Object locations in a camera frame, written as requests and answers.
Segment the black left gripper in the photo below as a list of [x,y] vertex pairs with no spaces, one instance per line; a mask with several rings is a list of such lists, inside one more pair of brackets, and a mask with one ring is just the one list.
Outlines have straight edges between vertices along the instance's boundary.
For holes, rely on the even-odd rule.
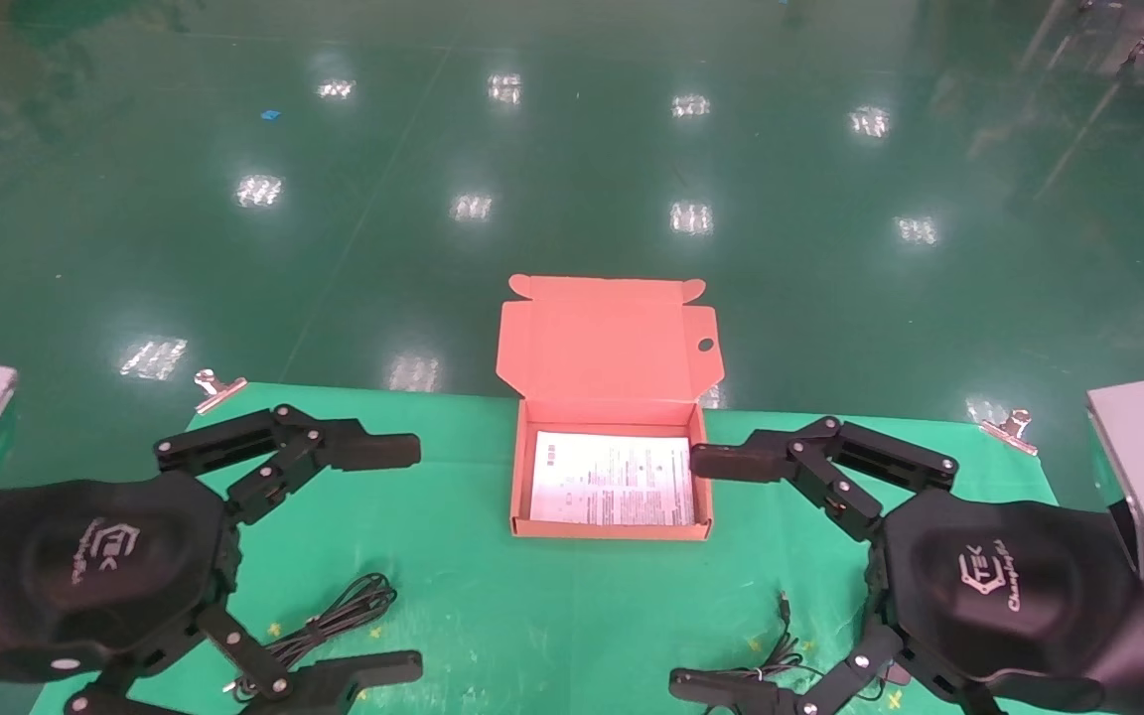
[[[345,714],[365,689],[422,677],[414,650],[289,672],[222,607],[240,561],[235,523],[259,523],[329,468],[418,464],[416,434],[372,434],[357,418],[278,404],[169,436],[154,456],[167,475],[151,480],[1,490],[0,682],[101,672],[69,698],[67,714],[176,714],[127,692],[135,675],[167,669],[204,635],[257,688],[243,714]],[[225,501],[194,479],[249,459],[259,466]]]

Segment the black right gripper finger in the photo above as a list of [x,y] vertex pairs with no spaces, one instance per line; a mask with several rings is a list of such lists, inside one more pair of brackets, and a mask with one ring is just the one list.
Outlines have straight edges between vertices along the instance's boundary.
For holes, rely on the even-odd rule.
[[958,467],[958,459],[835,416],[817,418],[795,431],[757,429],[740,445],[691,448],[696,477],[789,484],[855,542],[875,538],[884,508],[849,472],[917,494],[950,492]]
[[980,706],[966,692],[980,673],[980,630],[950,628],[931,635],[909,634],[890,626],[876,626],[852,652],[832,666],[807,692],[777,688],[766,680],[748,680],[714,672],[678,668],[670,675],[670,693],[680,700],[726,707],[737,714],[839,714],[861,693],[882,666],[912,651],[916,662],[934,660],[936,674],[950,670],[959,678],[958,704],[966,714],[979,714]]

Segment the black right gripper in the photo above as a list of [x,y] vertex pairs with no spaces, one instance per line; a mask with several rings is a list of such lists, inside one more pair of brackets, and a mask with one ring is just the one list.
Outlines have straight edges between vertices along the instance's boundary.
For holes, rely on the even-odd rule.
[[873,535],[868,619],[940,700],[1144,714],[1144,583],[1109,516],[912,496]]

